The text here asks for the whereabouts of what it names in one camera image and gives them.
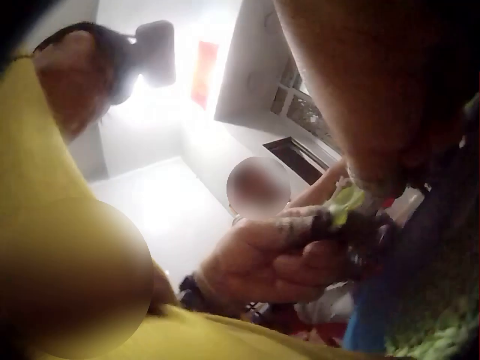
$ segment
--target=blue clothing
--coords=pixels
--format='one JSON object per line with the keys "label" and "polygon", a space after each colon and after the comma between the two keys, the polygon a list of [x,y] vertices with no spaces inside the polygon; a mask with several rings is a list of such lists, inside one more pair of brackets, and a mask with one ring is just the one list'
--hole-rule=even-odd
{"label": "blue clothing", "polygon": [[398,247],[386,259],[384,270],[362,283],[354,294],[344,348],[385,353],[385,336],[397,311],[399,293],[431,260],[432,249],[453,226],[456,215],[478,208],[478,118],[477,100],[467,109],[465,146],[453,147],[435,163],[427,180],[432,189],[402,229]]}

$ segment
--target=bracelet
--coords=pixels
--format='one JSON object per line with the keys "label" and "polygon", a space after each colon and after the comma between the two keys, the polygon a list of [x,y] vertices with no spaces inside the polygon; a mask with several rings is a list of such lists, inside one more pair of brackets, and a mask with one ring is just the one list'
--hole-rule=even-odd
{"label": "bracelet", "polygon": [[[180,293],[177,298],[183,308],[194,312],[205,312],[217,315],[214,311],[214,306],[205,299],[202,291],[197,285],[195,278],[189,275],[184,278],[179,286]],[[237,316],[227,316],[232,319],[238,319]]]}

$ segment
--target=dark hair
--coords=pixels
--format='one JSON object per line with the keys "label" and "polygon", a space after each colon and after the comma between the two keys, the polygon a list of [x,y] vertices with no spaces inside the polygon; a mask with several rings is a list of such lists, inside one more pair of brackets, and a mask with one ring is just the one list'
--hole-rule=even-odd
{"label": "dark hair", "polygon": [[138,77],[132,45],[126,35],[113,31],[105,26],[81,22],[67,26],[40,43],[35,51],[41,51],[50,44],[59,43],[62,39],[75,31],[87,31],[95,39],[97,49],[107,57],[113,68],[113,79],[110,85],[110,102],[113,105],[127,100]]}

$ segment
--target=red object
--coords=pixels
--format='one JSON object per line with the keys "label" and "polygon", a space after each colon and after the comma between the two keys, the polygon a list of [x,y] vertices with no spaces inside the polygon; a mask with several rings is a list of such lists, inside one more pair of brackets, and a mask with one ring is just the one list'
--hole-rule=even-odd
{"label": "red object", "polygon": [[384,203],[382,204],[382,208],[383,209],[388,209],[389,207],[391,207],[394,203],[395,199],[386,199],[384,201]]}
{"label": "red object", "polygon": [[193,73],[192,100],[204,110],[207,107],[210,82],[218,54],[218,44],[200,41],[198,44],[198,60]]}

